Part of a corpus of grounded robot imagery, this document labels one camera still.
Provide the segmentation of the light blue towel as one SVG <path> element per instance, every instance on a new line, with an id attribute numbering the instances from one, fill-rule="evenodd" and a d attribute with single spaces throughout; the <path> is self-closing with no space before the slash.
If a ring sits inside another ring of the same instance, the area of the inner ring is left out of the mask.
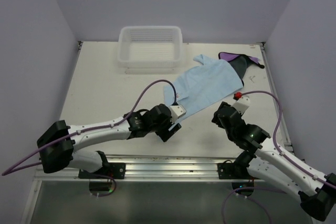
<path id="1" fill-rule="evenodd" d="M 186 114 L 177 120 L 178 123 L 243 87 L 240 77 L 227 61 L 205 55 L 198 55 L 193 60 L 199 65 L 173 81 L 176 94 L 170 85 L 163 88 L 166 105 L 171 105 L 176 98 L 177 103 L 186 110 Z"/>

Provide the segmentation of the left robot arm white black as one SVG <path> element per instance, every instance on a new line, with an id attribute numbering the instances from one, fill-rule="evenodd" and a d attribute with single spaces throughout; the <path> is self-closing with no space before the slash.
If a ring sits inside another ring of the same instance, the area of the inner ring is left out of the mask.
<path id="1" fill-rule="evenodd" d="M 104 152 L 85 151 L 86 147 L 143 138 L 149 133 L 155 133 L 166 142 L 181 128 L 178 120 L 185 114 L 184 107 L 175 103 L 159 104 L 150 110 L 129 112 L 114 120 L 90 125 L 67 125 L 64 120 L 57 121 L 37 140 L 43 171 L 51 174 L 75 168 L 104 178 L 109 172 Z"/>

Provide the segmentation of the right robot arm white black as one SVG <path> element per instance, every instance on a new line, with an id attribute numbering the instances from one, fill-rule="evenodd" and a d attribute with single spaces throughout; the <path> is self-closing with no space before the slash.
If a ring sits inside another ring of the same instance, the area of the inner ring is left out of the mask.
<path id="1" fill-rule="evenodd" d="M 226 131 L 230 141 L 242 153 L 232 163 L 219 163 L 218 176 L 262 179 L 299 201 L 310 217 L 326 221 L 335 205 L 335 173 L 325 174 L 307 165 L 292 153 L 274 143 L 265 130 L 247 124 L 242 115 L 248 104 L 222 102 L 212 123 Z"/>

